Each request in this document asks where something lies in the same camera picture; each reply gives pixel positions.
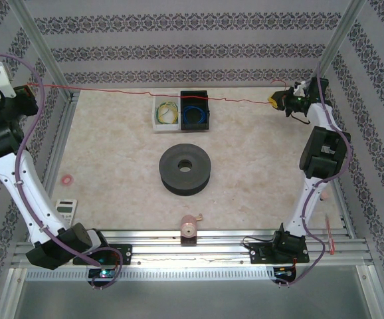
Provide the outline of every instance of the gray floor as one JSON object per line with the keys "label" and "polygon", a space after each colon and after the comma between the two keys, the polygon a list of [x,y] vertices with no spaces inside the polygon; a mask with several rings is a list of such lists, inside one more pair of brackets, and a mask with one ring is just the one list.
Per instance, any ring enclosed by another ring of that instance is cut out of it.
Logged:
{"label": "gray floor", "polygon": [[290,288],[270,280],[117,282],[103,291],[85,282],[26,282],[16,318],[362,319],[369,312],[355,267],[319,266]]}

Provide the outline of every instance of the black tape roll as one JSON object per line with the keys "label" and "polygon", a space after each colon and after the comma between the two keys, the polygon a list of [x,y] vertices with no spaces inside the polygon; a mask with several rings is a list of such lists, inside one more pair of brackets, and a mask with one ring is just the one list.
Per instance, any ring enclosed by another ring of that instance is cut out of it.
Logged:
{"label": "black tape roll", "polygon": [[193,144],[174,145],[159,161],[161,180],[176,195],[190,196],[202,191],[210,180],[210,172],[210,157]]}

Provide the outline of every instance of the wire bundle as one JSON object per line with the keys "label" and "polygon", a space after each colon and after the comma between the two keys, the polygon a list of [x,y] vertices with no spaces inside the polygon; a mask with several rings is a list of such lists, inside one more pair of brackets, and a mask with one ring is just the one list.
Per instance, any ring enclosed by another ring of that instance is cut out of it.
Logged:
{"label": "wire bundle", "polygon": [[187,120],[187,117],[186,117],[186,113],[188,113],[188,111],[190,110],[198,110],[201,113],[201,118],[199,119],[197,124],[205,123],[205,120],[207,119],[207,115],[202,108],[198,108],[197,106],[186,106],[183,109],[183,121],[185,122],[185,124],[189,124],[189,121]]}
{"label": "wire bundle", "polygon": [[[164,113],[161,113],[161,109],[166,108],[167,111]],[[166,115],[168,112],[172,111],[174,118],[171,122],[166,122],[163,119],[163,116]],[[177,118],[179,117],[179,111],[177,109],[177,104],[174,102],[162,102],[155,111],[155,117],[157,118],[158,123],[160,124],[176,124]]]}

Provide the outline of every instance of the beige tabletop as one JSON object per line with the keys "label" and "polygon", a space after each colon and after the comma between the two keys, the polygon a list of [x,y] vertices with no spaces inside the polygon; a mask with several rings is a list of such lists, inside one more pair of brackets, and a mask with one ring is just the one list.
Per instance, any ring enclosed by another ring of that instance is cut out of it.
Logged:
{"label": "beige tabletop", "polygon": [[[267,101],[279,88],[207,90],[211,97]],[[74,222],[101,229],[178,229],[182,216],[202,213],[200,229],[277,229],[288,219],[302,184],[298,162],[310,125],[269,104],[209,101],[208,132],[156,134],[152,107],[146,95],[81,92],[52,195],[54,201],[78,200]],[[208,185],[189,197],[166,190],[158,171],[164,151],[180,143],[198,145],[211,159]],[[65,174],[74,178],[69,186],[60,182]],[[325,228],[326,214],[333,228],[341,227],[331,186],[327,193],[312,228]]]}

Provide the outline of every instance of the white robotic arm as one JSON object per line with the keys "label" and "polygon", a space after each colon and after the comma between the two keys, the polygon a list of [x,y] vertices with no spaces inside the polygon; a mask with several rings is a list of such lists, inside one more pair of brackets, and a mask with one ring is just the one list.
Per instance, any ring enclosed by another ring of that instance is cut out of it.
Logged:
{"label": "white robotic arm", "polygon": [[7,71],[0,62],[0,180],[17,204],[34,244],[34,249],[27,253],[27,258],[34,265],[55,269],[69,261],[74,252],[85,254],[106,245],[106,241],[95,230],[86,231],[80,223],[70,227],[60,216],[44,190],[27,150],[21,154],[19,183],[27,203],[38,218],[36,220],[42,225],[36,223],[25,206],[15,180],[16,153],[23,139],[18,119],[21,115],[31,116],[36,113],[37,105],[31,90],[28,86],[12,88]]}
{"label": "white robotic arm", "polygon": [[[332,107],[326,106],[326,108],[328,109],[328,113],[329,113],[329,116],[331,117],[332,123],[334,123],[335,127],[338,128],[332,116]],[[322,108],[322,104],[320,103],[311,104],[307,113],[307,118],[309,119],[311,125],[325,128],[329,131],[333,131],[333,129],[328,123],[328,120],[326,118],[326,113]],[[307,178],[306,173],[304,172],[302,172],[302,178],[303,178],[303,184],[300,189],[300,194],[295,202],[293,214],[290,220],[285,224],[285,230],[289,231],[291,235],[295,235],[295,236],[307,235],[302,223],[302,212],[303,212],[304,203],[307,197],[309,196],[312,188],[315,186],[315,184],[317,184],[317,182],[322,180],[322,178],[317,178],[317,177]],[[319,202],[320,194],[324,190],[326,185],[327,183],[319,184],[319,186],[317,186],[317,188],[315,189],[315,192],[313,192],[311,198],[309,199],[309,202],[306,207],[306,214],[305,214],[306,225],[308,225],[310,218],[312,217],[312,214],[314,212],[315,206]]]}

